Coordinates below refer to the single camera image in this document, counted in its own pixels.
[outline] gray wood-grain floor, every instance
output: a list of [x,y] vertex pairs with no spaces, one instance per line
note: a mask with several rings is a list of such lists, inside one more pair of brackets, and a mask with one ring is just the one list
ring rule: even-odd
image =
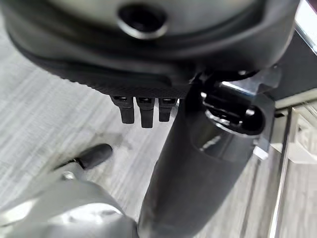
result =
[[[11,45],[0,18],[0,207],[40,173],[83,149],[109,143],[112,158],[88,173],[137,219],[172,125],[123,125],[108,96],[35,67]],[[218,213],[197,237],[265,238],[277,190],[279,154],[252,158]],[[280,237],[316,236],[317,167],[290,165]]]

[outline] black plastic clip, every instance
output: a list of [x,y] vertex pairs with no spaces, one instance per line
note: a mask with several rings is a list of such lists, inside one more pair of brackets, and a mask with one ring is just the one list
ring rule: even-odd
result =
[[168,122],[170,117],[170,112],[173,107],[175,107],[177,99],[175,98],[160,98],[158,100],[159,104],[159,116],[158,119],[161,122]]
[[110,96],[113,103],[120,108],[122,123],[134,123],[133,97]]
[[137,103],[140,108],[142,127],[152,128],[155,98],[137,98]]

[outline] circular hole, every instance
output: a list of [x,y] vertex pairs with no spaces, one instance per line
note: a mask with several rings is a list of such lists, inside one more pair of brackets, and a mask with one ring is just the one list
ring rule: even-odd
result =
[[[162,36],[166,31],[159,32],[166,24],[166,15],[160,9],[146,4],[130,4],[122,7],[118,13],[119,19],[134,29],[135,32],[146,34],[159,33],[156,37]],[[127,32],[127,28],[121,27],[127,34],[136,37],[133,33]]]

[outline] black cylindrical pole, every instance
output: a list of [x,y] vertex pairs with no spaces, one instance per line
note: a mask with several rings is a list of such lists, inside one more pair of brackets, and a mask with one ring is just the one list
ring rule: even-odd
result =
[[252,155],[258,135],[230,131],[192,103],[181,102],[155,166],[138,225],[141,238],[195,236]]

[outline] black rubber tip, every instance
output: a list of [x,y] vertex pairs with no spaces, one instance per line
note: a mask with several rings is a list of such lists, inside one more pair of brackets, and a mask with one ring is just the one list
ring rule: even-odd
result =
[[99,144],[81,152],[75,161],[81,165],[84,170],[90,170],[102,162],[106,161],[112,155],[112,147],[108,144]]

